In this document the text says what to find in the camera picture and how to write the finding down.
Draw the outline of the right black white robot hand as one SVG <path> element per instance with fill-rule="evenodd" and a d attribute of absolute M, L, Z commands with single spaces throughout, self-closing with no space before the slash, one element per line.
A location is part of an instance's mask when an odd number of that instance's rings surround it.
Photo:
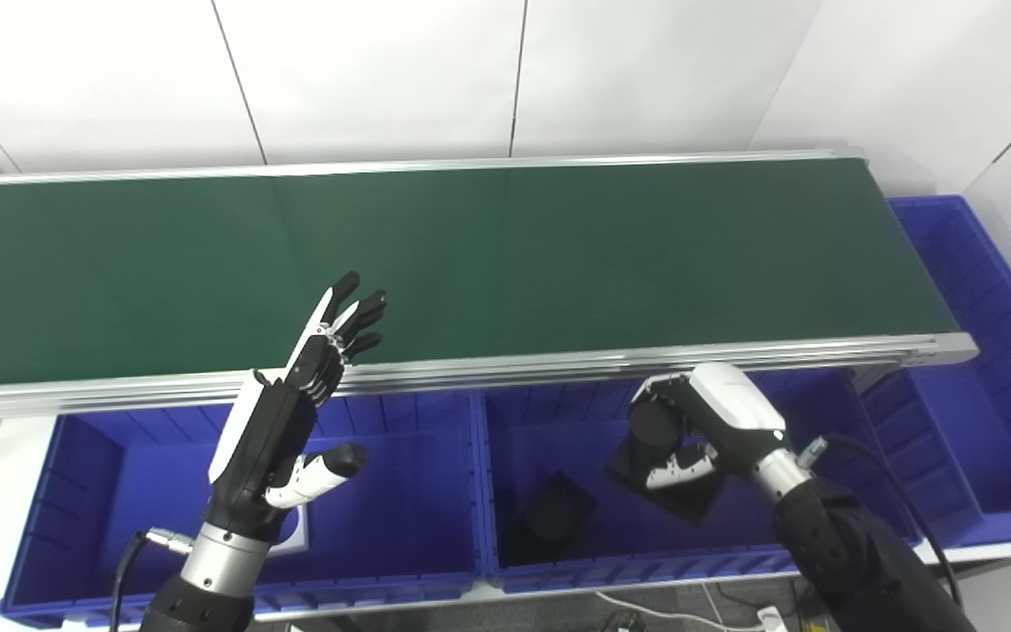
<path fill-rule="evenodd" d="M 733 475 L 779 499 L 807 479 L 787 447 L 782 413 L 731 364 L 650 377 L 631 399 L 629 421 L 654 451 L 642 480 L 650 491 Z"/>

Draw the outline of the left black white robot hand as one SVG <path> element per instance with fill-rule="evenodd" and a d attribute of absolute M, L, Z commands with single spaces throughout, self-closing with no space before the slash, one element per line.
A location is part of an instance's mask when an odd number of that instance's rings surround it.
<path fill-rule="evenodd" d="M 345 369 L 382 339 L 372 327 L 388 308 L 385 291 L 346 304 L 360 283 L 350 271 L 326 288 L 282 371 L 253 370 L 242 384 L 210 463 L 204 513 L 205 526 L 225 540 L 276 542 L 289 511 L 365 467 L 368 452 L 353 442 L 305 451 Z"/>

